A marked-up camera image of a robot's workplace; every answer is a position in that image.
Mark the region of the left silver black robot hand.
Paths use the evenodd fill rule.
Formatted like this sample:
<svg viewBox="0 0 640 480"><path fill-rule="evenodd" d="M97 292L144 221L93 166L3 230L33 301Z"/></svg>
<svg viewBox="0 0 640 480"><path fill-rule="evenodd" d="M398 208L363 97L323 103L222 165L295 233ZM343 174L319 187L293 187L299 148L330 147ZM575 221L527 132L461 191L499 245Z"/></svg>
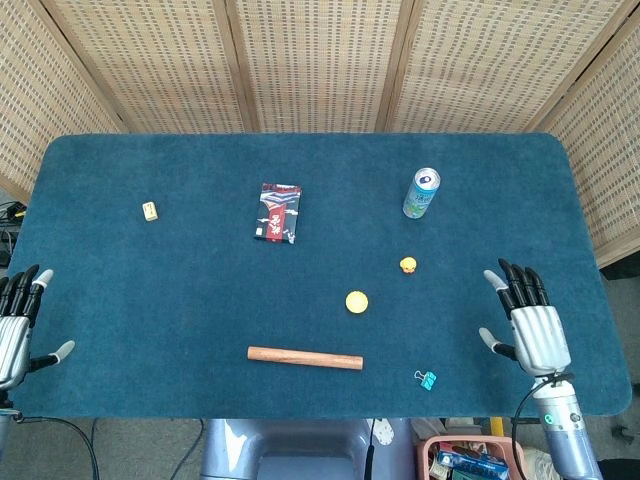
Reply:
<svg viewBox="0 0 640 480"><path fill-rule="evenodd" d="M51 283L54 271L39 272L32 265L13 277L1 278L1 392L16 388L25 376L61 363L74 350L69 340L56 351L32 357L30 346L42 296Z"/></svg>

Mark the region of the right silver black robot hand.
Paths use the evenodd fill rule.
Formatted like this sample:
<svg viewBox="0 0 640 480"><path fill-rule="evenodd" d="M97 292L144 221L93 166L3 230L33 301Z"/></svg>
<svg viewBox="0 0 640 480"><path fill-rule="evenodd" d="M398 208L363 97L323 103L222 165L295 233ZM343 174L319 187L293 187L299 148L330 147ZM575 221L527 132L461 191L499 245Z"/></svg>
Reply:
<svg viewBox="0 0 640 480"><path fill-rule="evenodd" d="M541 277L530 267L522 268L500 258L504 275L483 272L494 288L511 326L514 343L508 345L485 327L479 329L484 344L495 354L517 362L533 377L559 375L571 363L562 322L550 303Z"/></svg>

